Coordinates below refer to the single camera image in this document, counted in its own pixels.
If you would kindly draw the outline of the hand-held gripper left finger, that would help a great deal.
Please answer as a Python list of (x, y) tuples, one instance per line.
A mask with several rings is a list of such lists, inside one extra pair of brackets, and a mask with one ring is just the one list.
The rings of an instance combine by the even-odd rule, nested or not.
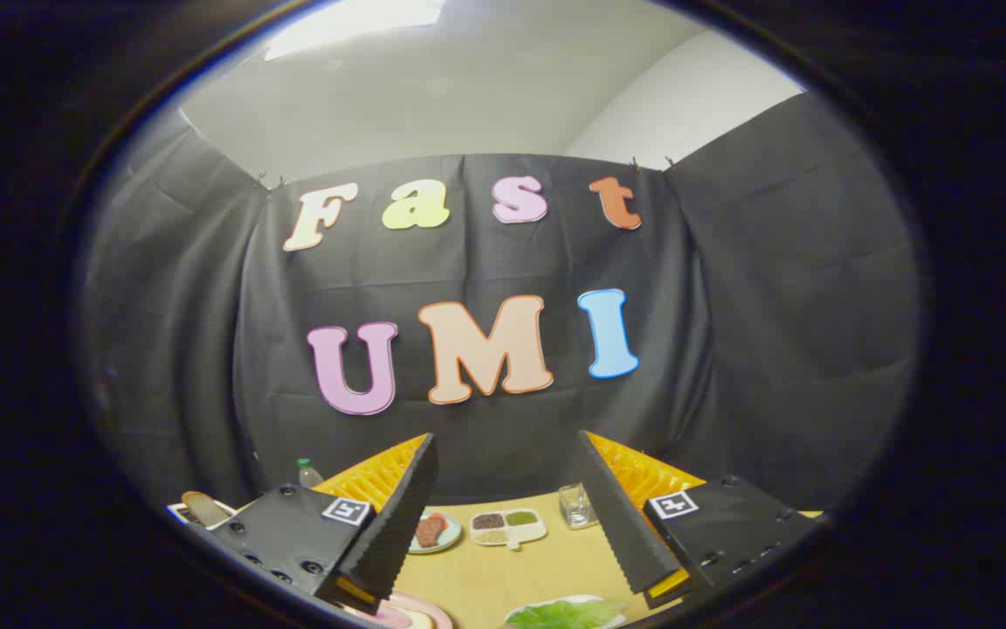
[(378, 612), (394, 590), (437, 478), (427, 432), (316, 488), (283, 483), (198, 541), (256, 580), (314, 606)]

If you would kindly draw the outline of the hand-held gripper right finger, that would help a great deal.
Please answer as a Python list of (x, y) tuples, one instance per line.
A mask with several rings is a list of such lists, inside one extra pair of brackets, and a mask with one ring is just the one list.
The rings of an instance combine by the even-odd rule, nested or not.
[(651, 609), (749, 589), (828, 525), (739, 475), (695, 477), (586, 430), (575, 470), (628, 589)]

